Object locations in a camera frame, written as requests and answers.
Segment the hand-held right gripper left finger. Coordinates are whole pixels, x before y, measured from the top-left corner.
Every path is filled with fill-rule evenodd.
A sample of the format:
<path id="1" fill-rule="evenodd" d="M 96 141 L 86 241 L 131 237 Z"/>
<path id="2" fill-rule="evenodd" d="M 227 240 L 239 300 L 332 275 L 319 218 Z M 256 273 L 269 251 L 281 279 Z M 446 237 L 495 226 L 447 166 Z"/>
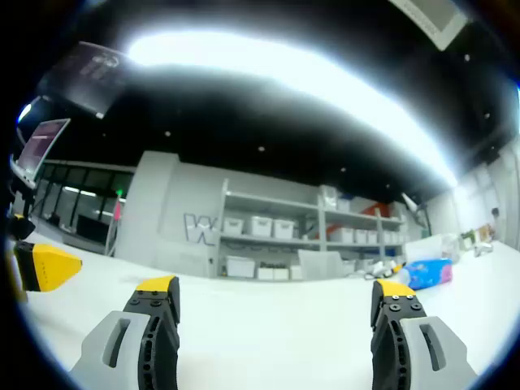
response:
<path id="1" fill-rule="evenodd" d="M 139 284 L 83 340 L 71 375 L 83 389 L 177 389 L 180 281 Z"/>

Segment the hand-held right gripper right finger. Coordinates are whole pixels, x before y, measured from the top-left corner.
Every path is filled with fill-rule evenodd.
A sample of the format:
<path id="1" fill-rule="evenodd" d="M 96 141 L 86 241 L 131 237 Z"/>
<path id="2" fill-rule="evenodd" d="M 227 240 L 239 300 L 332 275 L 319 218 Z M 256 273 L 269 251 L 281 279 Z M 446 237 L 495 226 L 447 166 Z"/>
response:
<path id="1" fill-rule="evenodd" d="M 477 378 L 466 345 L 404 284 L 374 282 L 370 326 L 373 389 L 467 389 Z"/>

